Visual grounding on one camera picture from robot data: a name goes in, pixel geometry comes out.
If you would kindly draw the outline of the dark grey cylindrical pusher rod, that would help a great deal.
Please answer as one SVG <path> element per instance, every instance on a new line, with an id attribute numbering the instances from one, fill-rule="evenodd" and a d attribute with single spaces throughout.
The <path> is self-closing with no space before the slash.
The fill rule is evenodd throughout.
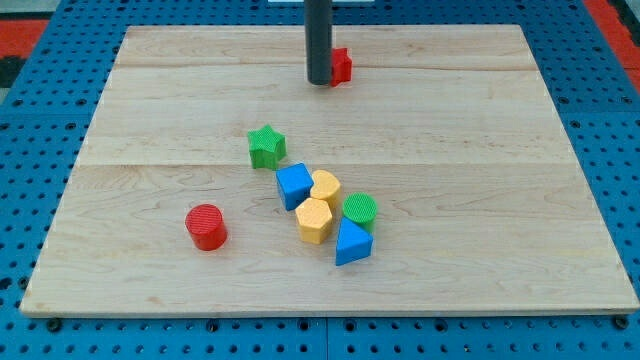
<path id="1" fill-rule="evenodd" d="M 307 80 L 328 85 L 332 66 L 332 1 L 304 0 Z"/>

